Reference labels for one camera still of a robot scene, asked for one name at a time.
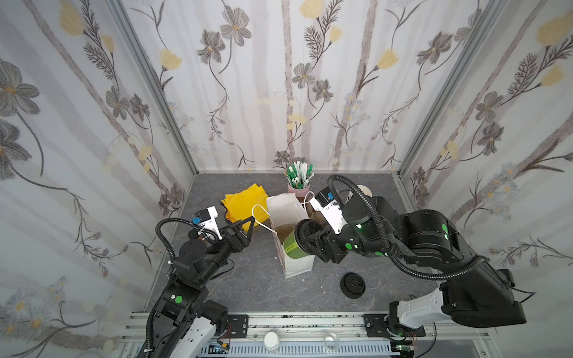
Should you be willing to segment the clear glass cup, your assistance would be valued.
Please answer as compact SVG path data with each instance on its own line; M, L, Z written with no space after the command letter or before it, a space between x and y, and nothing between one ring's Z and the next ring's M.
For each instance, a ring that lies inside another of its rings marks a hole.
M340 349L340 337L331 331L324 332L323 344L328 352L336 352Z

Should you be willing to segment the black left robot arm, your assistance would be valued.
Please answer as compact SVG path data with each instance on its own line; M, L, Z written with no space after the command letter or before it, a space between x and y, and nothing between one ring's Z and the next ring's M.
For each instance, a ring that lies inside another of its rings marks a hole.
M168 223L191 227L190 239L174 251L162 227ZM184 219L162 219L155 233L170 256L168 281L146 321L145 341L139 357L198 357L210 340L227 353L231 340L246 336L246 316L235 322L228 308L208 299L207 284L225 274L230 256L246 249L252 241L255 218L226 225L219 233Z

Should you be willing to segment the pink cup with straws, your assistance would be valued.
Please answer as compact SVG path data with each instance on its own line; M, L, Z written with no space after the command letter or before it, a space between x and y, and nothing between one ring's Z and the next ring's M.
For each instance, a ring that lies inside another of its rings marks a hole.
M304 198L310 192L310 184L314 176L312 164L295 161L287 167L285 174L289 193L294 193L298 198Z

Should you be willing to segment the stack of paper cups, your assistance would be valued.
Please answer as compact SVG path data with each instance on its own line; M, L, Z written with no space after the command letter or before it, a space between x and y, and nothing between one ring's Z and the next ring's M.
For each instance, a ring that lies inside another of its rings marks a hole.
M358 184L357 187L362 191L362 193L368 197L372 197L372 191L370 188L368 188L367 186L364 185L360 185ZM354 193L352 191L349 192L349 195L347 197L347 200L349 201L352 196L354 195Z

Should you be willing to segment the white paper takeout bag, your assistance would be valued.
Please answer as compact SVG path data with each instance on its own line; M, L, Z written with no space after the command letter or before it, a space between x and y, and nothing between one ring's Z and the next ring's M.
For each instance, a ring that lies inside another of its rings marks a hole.
M289 279L311 271L314 256L293 260L285 255L282 246L286 237L295 231L296 225L308 219L307 212L295 194L284 193L268 197L267 213L269 218L265 222L259 222L258 225L271 232L284 277Z

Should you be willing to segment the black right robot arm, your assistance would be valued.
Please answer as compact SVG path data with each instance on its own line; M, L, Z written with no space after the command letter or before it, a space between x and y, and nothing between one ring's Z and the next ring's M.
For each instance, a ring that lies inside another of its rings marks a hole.
M425 325L448 319L469 328L527 322L510 270L493 268L442 213L400 214L342 175L330 176L317 197L326 222L304 219L296 225L294 239L303 252L325 263L340 263L350 252L387 257L404 274L439 284L427 295L392 302L380 324L366 319L377 335L422 335Z

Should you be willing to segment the yellow paper napkin stack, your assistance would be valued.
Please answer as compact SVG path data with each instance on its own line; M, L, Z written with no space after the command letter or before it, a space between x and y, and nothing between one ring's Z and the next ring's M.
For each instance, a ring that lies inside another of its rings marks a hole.
M227 194L222 200L226 209L225 219L230 222L240 222L255 215L255 225L269 218L267 213L268 195L262 186L256 183L248 189L236 194Z

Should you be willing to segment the brown bottle black cap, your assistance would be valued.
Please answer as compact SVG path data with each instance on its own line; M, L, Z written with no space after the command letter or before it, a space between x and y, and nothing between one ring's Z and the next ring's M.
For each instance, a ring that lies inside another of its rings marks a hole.
M202 234L200 234L197 230L190 230L187 233L187 238L189 240L201 240L202 239Z

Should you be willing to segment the green paper coffee cup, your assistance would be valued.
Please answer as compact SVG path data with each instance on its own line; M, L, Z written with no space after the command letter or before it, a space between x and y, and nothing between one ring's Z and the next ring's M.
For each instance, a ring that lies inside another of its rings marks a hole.
M299 245L296 239L295 231L292 231L284 240L283 250L286 256L290 259L297 260L303 257L308 257L309 254L305 252Z

